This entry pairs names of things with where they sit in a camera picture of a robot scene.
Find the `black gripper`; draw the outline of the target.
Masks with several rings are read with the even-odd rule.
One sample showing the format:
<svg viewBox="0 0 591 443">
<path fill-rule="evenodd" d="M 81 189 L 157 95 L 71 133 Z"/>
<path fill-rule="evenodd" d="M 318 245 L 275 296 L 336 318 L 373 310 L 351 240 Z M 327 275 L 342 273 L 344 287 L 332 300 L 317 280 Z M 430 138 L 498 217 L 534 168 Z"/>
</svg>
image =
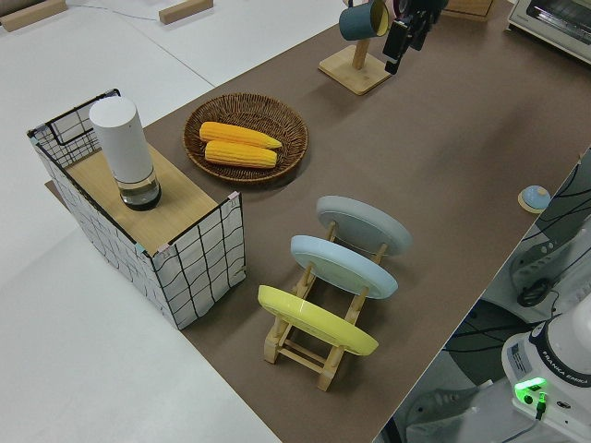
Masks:
<svg viewBox="0 0 591 443">
<path fill-rule="evenodd" d="M 410 46 L 416 51 L 423 48 L 425 39 L 430 31 L 430 25 L 435 23 L 441 11 L 447 6 L 447 0 L 408 0 L 405 15 L 409 19 L 396 19 L 388 32 L 382 53 L 387 57 L 385 70 L 389 74 L 396 74 L 404 53 L 408 47 L 407 40 L 410 33 Z"/>
</svg>

